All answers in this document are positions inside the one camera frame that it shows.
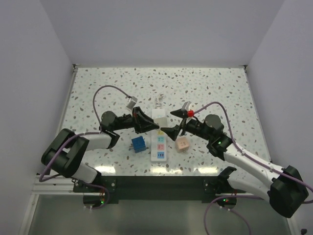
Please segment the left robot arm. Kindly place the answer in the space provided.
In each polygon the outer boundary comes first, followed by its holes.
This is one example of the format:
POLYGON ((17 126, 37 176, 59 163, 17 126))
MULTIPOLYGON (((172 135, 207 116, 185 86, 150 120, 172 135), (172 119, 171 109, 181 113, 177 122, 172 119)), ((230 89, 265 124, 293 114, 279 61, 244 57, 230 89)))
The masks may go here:
POLYGON ((159 128, 152 118, 140 107, 134 107, 131 114, 118 117, 112 111, 102 114, 100 130, 76 134, 69 129, 62 129, 44 152, 41 162, 46 166, 44 171, 52 169, 65 178, 84 182, 90 192, 101 188, 101 173, 95 168, 82 163, 85 152, 96 149, 111 149, 120 136, 117 130, 133 128, 137 134, 159 128))

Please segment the white power strip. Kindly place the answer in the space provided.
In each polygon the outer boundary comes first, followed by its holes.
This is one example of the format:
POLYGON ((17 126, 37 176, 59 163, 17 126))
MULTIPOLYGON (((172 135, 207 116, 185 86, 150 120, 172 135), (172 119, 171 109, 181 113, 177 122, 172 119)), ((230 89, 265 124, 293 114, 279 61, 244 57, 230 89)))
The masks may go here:
MULTIPOLYGON (((152 109, 152 119, 167 117, 166 111, 162 108, 152 109)), ((156 129, 151 132, 151 162, 160 165, 167 161, 167 135, 156 129)))

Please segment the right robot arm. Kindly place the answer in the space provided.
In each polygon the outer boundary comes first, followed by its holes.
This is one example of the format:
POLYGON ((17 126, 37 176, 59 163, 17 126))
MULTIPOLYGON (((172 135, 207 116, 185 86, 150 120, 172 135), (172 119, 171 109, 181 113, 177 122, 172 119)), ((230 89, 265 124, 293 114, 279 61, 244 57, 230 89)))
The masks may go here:
POLYGON ((172 114, 182 121, 180 125, 161 128, 170 139, 176 140, 179 134, 186 132, 200 137, 208 142, 206 147, 211 155, 236 165, 257 179, 252 183, 225 175, 218 180, 221 191, 239 189, 253 194, 269 202, 277 213, 286 218, 292 217, 306 203, 308 187, 296 168, 290 165, 283 168, 248 152, 224 132, 224 125, 217 115, 209 114, 201 122, 190 117, 192 111, 176 110, 172 114))

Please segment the blue cube socket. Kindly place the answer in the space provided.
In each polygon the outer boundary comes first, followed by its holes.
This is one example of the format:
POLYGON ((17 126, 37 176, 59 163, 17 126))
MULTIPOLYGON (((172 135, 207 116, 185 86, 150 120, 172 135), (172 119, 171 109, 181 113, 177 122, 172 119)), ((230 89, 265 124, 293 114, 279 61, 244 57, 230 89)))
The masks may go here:
POLYGON ((132 149, 135 153, 143 152, 147 149, 145 140, 143 136, 138 136, 136 138, 131 139, 131 146, 130 149, 132 149))

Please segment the white plug adapter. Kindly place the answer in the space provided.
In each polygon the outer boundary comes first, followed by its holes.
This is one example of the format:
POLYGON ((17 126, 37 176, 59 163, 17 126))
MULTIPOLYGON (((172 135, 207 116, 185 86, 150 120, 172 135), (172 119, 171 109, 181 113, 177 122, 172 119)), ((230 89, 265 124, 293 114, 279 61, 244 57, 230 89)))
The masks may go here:
POLYGON ((154 122, 160 127, 168 127, 167 117, 156 117, 154 122))

